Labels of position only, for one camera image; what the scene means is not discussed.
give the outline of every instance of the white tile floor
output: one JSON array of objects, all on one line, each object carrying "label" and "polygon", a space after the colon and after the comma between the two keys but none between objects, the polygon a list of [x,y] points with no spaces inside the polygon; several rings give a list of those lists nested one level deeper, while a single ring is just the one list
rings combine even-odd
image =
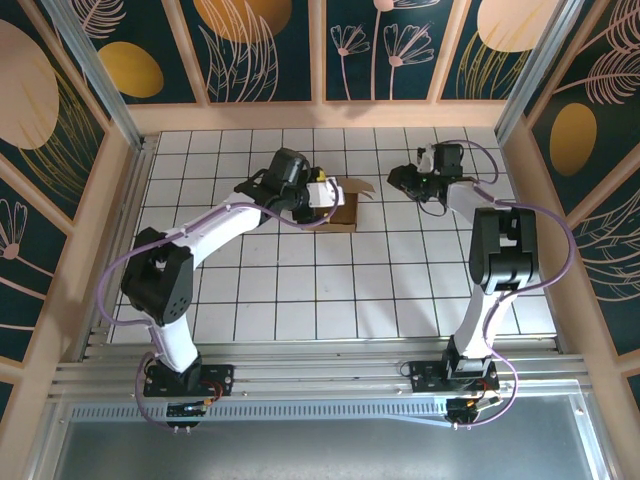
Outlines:
[{"label": "white tile floor", "polygon": [[[462,322],[471,292],[471,225],[460,215],[420,212],[386,175],[428,142],[468,138],[490,148],[500,179],[496,196],[513,198],[498,144],[483,128],[358,128],[164,132],[138,230],[165,230],[224,200],[275,150],[303,152],[330,175],[374,185],[361,198],[356,233],[310,233],[271,220],[234,239],[196,271],[189,323],[196,343],[252,340],[448,336]],[[465,172],[493,167],[465,149]],[[440,204],[426,210],[439,214]],[[545,297],[518,298],[501,334],[553,333]],[[126,297],[120,319],[137,317]],[[116,328],[113,343],[148,342],[144,329]]]}]

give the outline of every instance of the brown cardboard box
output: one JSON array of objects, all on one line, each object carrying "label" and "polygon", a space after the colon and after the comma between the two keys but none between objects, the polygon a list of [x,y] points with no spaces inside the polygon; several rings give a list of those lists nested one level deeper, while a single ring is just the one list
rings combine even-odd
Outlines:
[{"label": "brown cardboard box", "polygon": [[[351,233],[356,231],[358,225],[358,195],[372,198],[371,193],[375,192],[373,185],[358,178],[336,177],[338,185],[344,191],[344,205],[338,207],[331,220],[319,227],[308,228],[316,232],[343,232]],[[320,215],[329,213],[330,208],[316,208],[315,212]]]}]

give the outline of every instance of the yellow circle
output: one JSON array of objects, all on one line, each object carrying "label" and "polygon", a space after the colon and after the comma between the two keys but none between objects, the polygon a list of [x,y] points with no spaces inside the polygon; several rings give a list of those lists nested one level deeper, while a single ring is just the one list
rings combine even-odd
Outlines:
[{"label": "yellow circle", "polygon": [[596,117],[589,107],[570,103],[564,107],[551,128],[551,164],[559,174],[575,175],[584,167],[593,151],[598,134]]},{"label": "yellow circle", "polygon": [[0,138],[18,148],[40,148],[58,122],[56,73],[38,44],[4,20],[0,65]]},{"label": "yellow circle", "polygon": [[113,42],[98,52],[111,80],[122,93],[136,98],[153,97],[162,90],[160,66],[142,48],[128,42]]},{"label": "yellow circle", "polygon": [[258,22],[260,17],[264,19],[274,37],[287,26],[292,10],[291,0],[193,0],[193,4],[204,23],[217,35],[240,43],[261,38],[260,32],[255,32],[255,27],[249,24],[247,6]]},{"label": "yellow circle", "polygon": [[478,35],[499,52],[531,50],[549,23],[558,0],[482,0]]}]

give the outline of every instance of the metal base plate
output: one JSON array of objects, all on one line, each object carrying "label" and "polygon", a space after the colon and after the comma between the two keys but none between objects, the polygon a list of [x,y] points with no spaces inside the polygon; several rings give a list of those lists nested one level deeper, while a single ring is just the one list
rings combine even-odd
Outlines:
[{"label": "metal base plate", "polygon": [[441,361],[409,362],[408,365],[413,393],[500,390],[500,382],[493,362],[489,365],[485,378],[461,381],[445,380],[446,372]]},{"label": "metal base plate", "polygon": [[145,397],[213,397],[219,394],[222,387],[222,396],[231,395],[233,388],[233,365],[202,365],[200,382],[197,388],[185,394],[184,389],[178,389],[170,385],[156,365],[147,369],[147,378],[144,384],[143,395]]}]

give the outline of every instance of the flower illustration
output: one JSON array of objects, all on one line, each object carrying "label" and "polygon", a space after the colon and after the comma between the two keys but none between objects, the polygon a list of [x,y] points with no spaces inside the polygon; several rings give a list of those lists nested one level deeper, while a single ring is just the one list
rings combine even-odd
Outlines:
[{"label": "flower illustration", "polygon": [[389,56],[391,76],[389,79],[389,100],[393,100],[393,78],[397,67],[415,65],[433,60],[433,48],[427,48],[431,43],[429,25],[404,27],[398,36],[398,24],[384,29],[384,46]]},{"label": "flower illustration", "polygon": [[333,44],[338,50],[338,55],[340,55],[344,91],[347,94],[347,100],[351,100],[351,94],[349,93],[349,85],[347,82],[347,72],[344,66],[344,57],[355,53],[366,52],[371,48],[371,44],[369,42],[365,42],[366,35],[362,31],[362,25],[358,25],[357,27],[349,25],[344,28],[344,31],[340,25],[331,27],[331,38],[333,39]]},{"label": "flower illustration", "polygon": [[371,49],[371,100],[376,98],[376,49],[382,13],[391,12],[392,10],[431,7],[439,2],[440,0],[373,0],[373,6],[376,7],[378,13],[376,14],[375,27],[373,27],[373,48]]},{"label": "flower illustration", "polygon": [[20,253],[20,241],[27,226],[27,207],[20,202],[13,206],[13,216],[9,202],[0,199],[0,258],[14,260]]}]

